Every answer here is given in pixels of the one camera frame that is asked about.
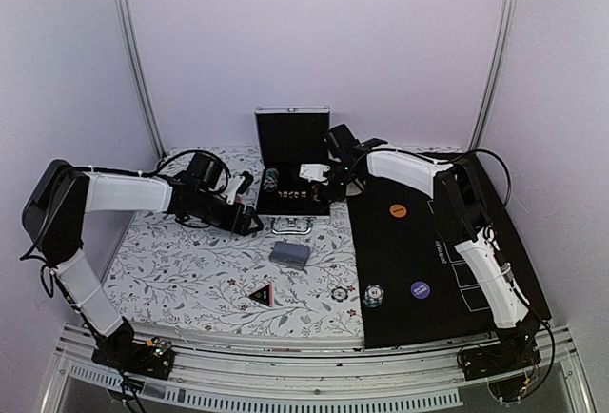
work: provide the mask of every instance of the purple circle sticker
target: purple circle sticker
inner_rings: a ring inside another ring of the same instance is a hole
[[[410,287],[410,292],[415,299],[427,299],[431,294],[431,288],[426,282],[415,282]]]

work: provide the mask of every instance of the black mat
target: black mat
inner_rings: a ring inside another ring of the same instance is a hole
[[[476,161],[481,184],[495,217],[498,241],[512,264],[525,296],[544,319],[550,312],[520,237],[488,176]],[[407,208],[395,218],[389,208]],[[378,308],[362,305],[366,348],[445,340],[495,329],[493,317],[474,276],[454,248],[447,249],[432,226],[429,198],[416,189],[385,179],[368,180],[364,195],[348,200],[356,249],[360,295],[369,285],[383,288]],[[411,293],[416,282],[431,292],[426,299]]]

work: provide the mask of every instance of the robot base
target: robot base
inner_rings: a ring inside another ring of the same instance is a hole
[[[140,344],[133,344],[133,351],[137,351],[142,346]],[[158,380],[168,380],[171,369],[173,368],[173,360],[175,359],[175,353],[169,349],[162,356],[156,356],[152,352],[149,353],[148,357],[143,358],[143,361],[139,364],[128,364],[120,369],[133,373],[135,375],[142,375],[144,377],[156,378]],[[116,364],[108,359],[106,354],[99,349],[93,351],[91,360],[99,365],[116,369]]]
[[[513,363],[506,363],[505,348],[501,344],[476,347],[460,352],[459,366],[467,381],[493,377],[501,373],[519,370],[541,362],[541,356],[534,344],[515,356]]]

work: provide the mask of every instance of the triangular sign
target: triangular sign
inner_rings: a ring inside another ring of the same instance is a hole
[[[247,297],[249,297],[249,299],[252,301],[258,302],[259,304],[273,306],[273,285],[268,284],[265,287],[261,287]]]

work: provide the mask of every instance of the black case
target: black case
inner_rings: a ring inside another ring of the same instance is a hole
[[[298,176],[301,164],[327,163],[324,136],[330,129],[328,107],[256,108],[258,141],[265,165],[256,211],[273,219],[329,218],[328,201],[311,199],[312,185]],[[264,190],[266,171],[279,171],[277,190]],[[282,197],[280,192],[306,197]]]

